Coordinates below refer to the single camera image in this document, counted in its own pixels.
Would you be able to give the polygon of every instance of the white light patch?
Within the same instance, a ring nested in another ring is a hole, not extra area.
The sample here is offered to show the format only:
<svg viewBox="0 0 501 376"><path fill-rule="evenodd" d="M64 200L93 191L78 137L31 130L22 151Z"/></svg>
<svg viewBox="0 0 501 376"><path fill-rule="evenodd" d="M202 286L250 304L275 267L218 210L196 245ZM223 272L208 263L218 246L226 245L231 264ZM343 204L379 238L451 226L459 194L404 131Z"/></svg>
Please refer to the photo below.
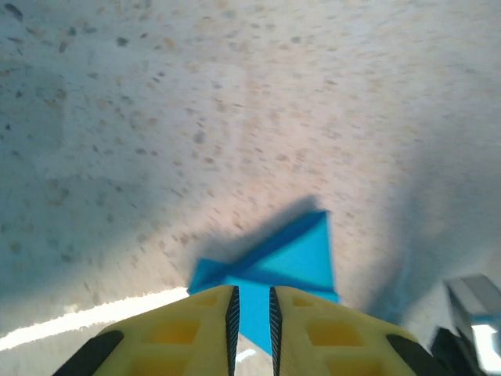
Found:
<svg viewBox="0 0 501 376"><path fill-rule="evenodd" d="M247 350L242 351L240 354L236 354L235 361L237 363L240 363L240 362L244 361L246 358L249 358L253 355L256 355L256 350L247 349Z"/></svg>
<svg viewBox="0 0 501 376"><path fill-rule="evenodd" d="M83 327L91 327L97 324L114 323L187 297L186 288L177 287L156 294L126 298L118 302L98 305L86 311L68 313L41 324L34 324L30 327L22 327L11 331L5 337L0 338L0 352L38 339L66 333L67 331L77 331Z"/></svg>
<svg viewBox="0 0 501 376"><path fill-rule="evenodd" d="M480 368L487 374L501 375L501 354L496 351L496 329L488 324L473 325L472 328Z"/></svg>

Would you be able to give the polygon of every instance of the black textured strip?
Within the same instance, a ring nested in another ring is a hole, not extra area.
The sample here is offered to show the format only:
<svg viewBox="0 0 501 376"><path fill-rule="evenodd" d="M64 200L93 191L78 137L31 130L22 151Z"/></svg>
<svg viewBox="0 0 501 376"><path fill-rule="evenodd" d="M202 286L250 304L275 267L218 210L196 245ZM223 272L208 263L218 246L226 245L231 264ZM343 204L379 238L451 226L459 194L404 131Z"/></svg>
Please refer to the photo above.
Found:
<svg viewBox="0 0 501 376"><path fill-rule="evenodd" d="M389 334L386 339L416 376L452 376L452 373L447 371L419 343L397 334Z"/></svg>
<svg viewBox="0 0 501 376"><path fill-rule="evenodd" d="M240 293L237 286L233 286L232 296L226 310L226 354L228 355L228 376L235 374L236 343L240 325Z"/></svg>
<svg viewBox="0 0 501 376"><path fill-rule="evenodd" d="M282 313L274 287L269 289L269 323L272 334L273 375L280 374L280 352L282 349Z"/></svg>
<svg viewBox="0 0 501 376"><path fill-rule="evenodd" d="M53 376L92 376L123 338L109 331L89 339Z"/></svg>

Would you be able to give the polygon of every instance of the blue paper airplane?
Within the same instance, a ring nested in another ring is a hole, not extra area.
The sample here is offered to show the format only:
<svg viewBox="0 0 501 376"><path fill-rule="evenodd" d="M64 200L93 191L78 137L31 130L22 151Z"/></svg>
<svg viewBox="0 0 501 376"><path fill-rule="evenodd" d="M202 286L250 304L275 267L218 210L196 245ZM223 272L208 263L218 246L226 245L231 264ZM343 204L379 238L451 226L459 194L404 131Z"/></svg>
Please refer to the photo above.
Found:
<svg viewBox="0 0 501 376"><path fill-rule="evenodd" d="M302 216L233 264L202 258L188 292L240 288L240 333L272 354L269 288L290 286L339 302L334 292L327 211Z"/></svg>

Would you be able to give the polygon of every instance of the speckled concrete surface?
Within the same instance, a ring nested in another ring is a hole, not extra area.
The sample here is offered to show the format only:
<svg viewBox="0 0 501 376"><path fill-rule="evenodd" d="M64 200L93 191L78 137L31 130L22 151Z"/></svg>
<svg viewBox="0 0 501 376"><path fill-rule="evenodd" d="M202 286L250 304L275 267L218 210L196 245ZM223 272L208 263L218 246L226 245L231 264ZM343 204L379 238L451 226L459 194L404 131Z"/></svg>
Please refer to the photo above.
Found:
<svg viewBox="0 0 501 376"><path fill-rule="evenodd" d="M496 0L13 5L0 336L185 287L198 256L236 257L318 206L344 303L427 342L442 278L499 252ZM0 352L2 374L50 374L98 330ZM238 372L264 370L258 353Z"/></svg>

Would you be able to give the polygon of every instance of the square cutout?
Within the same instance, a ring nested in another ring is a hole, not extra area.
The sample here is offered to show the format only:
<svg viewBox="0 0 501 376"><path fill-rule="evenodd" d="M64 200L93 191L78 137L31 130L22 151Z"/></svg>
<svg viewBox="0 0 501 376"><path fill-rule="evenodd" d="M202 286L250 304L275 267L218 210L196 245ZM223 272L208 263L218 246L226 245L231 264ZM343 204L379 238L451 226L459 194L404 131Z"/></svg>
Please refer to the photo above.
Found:
<svg viewBox="0 0 501 376"><path fill-rule="evenodd" d="M377 359L329 359L327 366L332 376L386 376L383 364Z"/></svg>
<svg viewBox="0 0 501 376"><path fill-rule="evenodd" d="M132 364L130 376L182 376L187 359L142 358Z"/></svg>
<svg viewBox="0 0 501 376"><path fill-rule="evenodd" d="M306 331L314 346L363 346L357 330L343 321L314 320Z"/></svg>
<svg viewBox="0 0 501 376"><path fill-rule="evenodd" d="M142 341L189 345L195 340L199 327L199 320L166 320L151 329Z"/></svg>

